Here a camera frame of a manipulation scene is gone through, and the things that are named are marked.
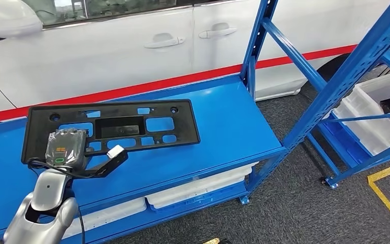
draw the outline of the white plastic bin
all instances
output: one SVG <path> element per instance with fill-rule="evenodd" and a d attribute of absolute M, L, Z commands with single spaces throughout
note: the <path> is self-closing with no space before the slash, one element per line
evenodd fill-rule
<path fill-rule="evenodd" d="M 130 215 L 146 210 L 147 204 L 144 197 L 124 202 L 112 207 L 102 209 L 83 216 L 84 230 L 88 231 L 96 227 L 123 219 Z M 74 219 L 71 226 L 66 230 L 62 239 L 81 233 L 81 225 L 78 218 Z"/>
<path fill-rule="evenodd" d="M 390 98 L 390 74 L 355 85 L 332 112 L 338 118 L 384 114 L 379 102 Z M 390 118 L 343 122 L 360 139 L 361 144 L 376 155 L 390 147 Z"/>
<path fill-rule="evenodd" d="M 181 186 L 148 195 L 146 198 L 154 208 L 166 207 L 244 181 L 244 177 L 252 172 L 252 166 L 257 163 L 259 162 L 198 179 Z"/>

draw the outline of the black cable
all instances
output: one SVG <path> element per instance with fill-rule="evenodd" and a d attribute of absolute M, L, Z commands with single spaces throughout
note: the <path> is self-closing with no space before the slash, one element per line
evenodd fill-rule
<path fill-rule="evenodd" d="M 86 243 L 86 233 L 84 230 L 84 223 L 83 223 L 83 217 L 81 216 L 80 206 L 78 206 L 78 218 L 80 219 L 80 225 L 81 225 L 81 243 Z"/>
<path fill-rule="evenodd" d="M 89 176 L 74 174 L 74 173 L 71 173 L 70 171 L 66 171 L 66 170 L 64 170 L 62 168 L 59 168 L 59 167 L 56 167 L 54 165 L 47 164 L 47 163 L 44 163 L 42 161 L 39 161 L 39 158 L 31 158 L 31 159 L 29 159 L 27 161 L 27 167 L 30 170 L 33 170 L 33 169 L 43 169 L 43 168 L 54 169 L 54 170 L 59 171 L 59 172 L 61 172 L 63 174 L 69 175 L 69 176 L 71 176 L 73 178 L 89 179 L 89 178 L 92 178 L 92 177 L 96 176 L 96 174 L 89 175 Z"/>

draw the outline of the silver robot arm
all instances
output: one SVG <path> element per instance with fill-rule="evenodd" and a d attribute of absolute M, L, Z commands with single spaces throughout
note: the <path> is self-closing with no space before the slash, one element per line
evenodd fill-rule
<path fill-rule="evenodd" d="M 35 189 L 20 204 L 4 234 L 5 244 L 58 244 L 71 225 L 78 204 L 65 190 L 70 176 L 48 169 L 38 177 Z M 42 214 L 55 214 L 53 221 L 38 223 Z"/>
<path fill-rule="evenodd" d="M 85 139 L 86 131 L 74 128 L 50 133 L 47 162 L 29 161 L 48 169 L 38 176 L 34 191 L 19 206 L 4 233 L 4 244 L 60 243 L 79 211 L 71 189 L 73 180 L 106 177 L 128 159 L 127 151 L 116 145 L 107 152 L 108 160 L 86 169 L 89 159 L 84 156 L 84 151 L 91 149 L 85 149 Z M 49 223 L 40 223 L 40 216 L 43 215 L 54 219 Z"/>

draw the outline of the white car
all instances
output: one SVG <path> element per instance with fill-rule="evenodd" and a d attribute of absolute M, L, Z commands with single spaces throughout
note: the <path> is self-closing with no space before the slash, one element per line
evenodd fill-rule
<path fill-rule="evenodd" d="M 60 102 L 95 102 L 236 73 L 259 2 L 0 0 L 0 111 L 68 98 Z M 349 53 L 389 4 L 279 0 L 273 21 L 318 69 Z M 297 94 L 306 82 L 284 56 L 267 36 L 257 99 Z M 8 114 L 0 112 L 0 120 Z"/>

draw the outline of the floor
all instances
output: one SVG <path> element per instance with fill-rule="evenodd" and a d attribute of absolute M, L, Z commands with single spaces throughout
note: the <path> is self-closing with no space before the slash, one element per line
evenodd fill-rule
<path fill-rule="evenodd" d="M 313 97 L 313 89 L 305 85 L 296 96 L 257 104 L 282 139 Z M 215 237 L 232 243 L 390 243 L 390 211 L 367 183 L 368 175 L 389 166 L 390 162 L 354 175 L 332 190 L 318 181 L 331 173 L 306 140 L 254 192 L 248 205 L 232 200 L 109 244 L 203 243 Z M 377 184 L 390 198 L 390 176 Z"/>

